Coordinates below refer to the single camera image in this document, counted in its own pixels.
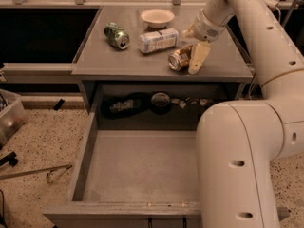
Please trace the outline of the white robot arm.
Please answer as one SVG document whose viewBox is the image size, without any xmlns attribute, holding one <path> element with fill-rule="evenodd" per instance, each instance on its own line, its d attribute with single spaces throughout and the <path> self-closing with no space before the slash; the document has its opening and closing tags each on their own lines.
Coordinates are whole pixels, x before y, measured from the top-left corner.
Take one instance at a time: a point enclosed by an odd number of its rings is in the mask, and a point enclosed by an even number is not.
<svg viewBox="0 0 304 228">
<path fill-rule="evenodd" d="M 270 162 L 304 148 L 303 57 L 264 0 L 209 0 L 203 27 L 236 16 L 262 99 L 215 104 L 201 116 L 196 157 L 203 228 L 280 228 Z"/>
</svg>

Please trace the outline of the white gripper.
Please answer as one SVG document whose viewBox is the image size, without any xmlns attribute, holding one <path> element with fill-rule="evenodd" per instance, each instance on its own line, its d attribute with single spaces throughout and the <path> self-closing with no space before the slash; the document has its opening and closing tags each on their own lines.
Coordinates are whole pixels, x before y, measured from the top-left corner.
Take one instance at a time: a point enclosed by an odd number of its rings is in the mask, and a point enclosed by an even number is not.
<svg viewBox="0 0 304 228">
<path fill-rule="evenodd" d="M 191 75 L 197 74 L 210 53 L 211 46 L 208 42 L 216 41 L 224 32 L 225 27 L 218 26 L 211 22 L 201 9 L 196 15 L 193 24 L 181 32 L 183 38 L 193 38 L 203 41 L 192 46 L 191 59 L 188 72 Z"/>
</svg>

